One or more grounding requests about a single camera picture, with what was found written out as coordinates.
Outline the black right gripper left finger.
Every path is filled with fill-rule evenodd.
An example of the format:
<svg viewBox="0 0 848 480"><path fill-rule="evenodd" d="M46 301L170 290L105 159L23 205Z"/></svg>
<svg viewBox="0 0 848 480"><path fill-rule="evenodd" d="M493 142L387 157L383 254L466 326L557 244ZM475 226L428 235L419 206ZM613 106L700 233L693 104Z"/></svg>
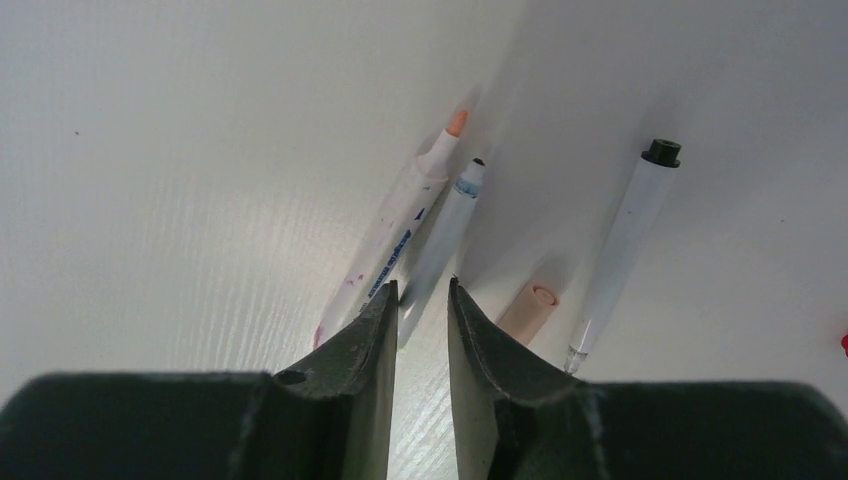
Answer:
<svg viewBox="0 0 848 480"><path fill-rule="evenodd" d="M282 371L75 372L1 411L5 479L383 479L398 287Z"/></svg>

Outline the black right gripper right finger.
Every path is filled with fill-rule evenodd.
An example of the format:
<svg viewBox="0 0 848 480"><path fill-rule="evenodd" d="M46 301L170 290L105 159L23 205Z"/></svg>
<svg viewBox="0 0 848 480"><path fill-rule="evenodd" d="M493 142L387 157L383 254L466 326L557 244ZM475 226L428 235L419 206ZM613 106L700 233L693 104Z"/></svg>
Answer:
<svg viewBox="0 0 848 480"><path fill-rule="evenodd" d="M847 423L775 381L591 383L493 324L452 279L449 365L462 479L843 479Z"/></svg>

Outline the white pen green end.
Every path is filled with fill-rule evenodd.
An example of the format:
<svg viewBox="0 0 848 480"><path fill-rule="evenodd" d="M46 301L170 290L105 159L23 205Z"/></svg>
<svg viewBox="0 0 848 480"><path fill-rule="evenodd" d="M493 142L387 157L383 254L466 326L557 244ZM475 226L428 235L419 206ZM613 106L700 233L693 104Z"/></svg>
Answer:
<svg viewBox="0 0 848 480"><path fill-rule="evenodd" d="M456 253L484 185L486 164L473 159L454 182L400 297L398 347L418 325L449 260Z"/></svg>

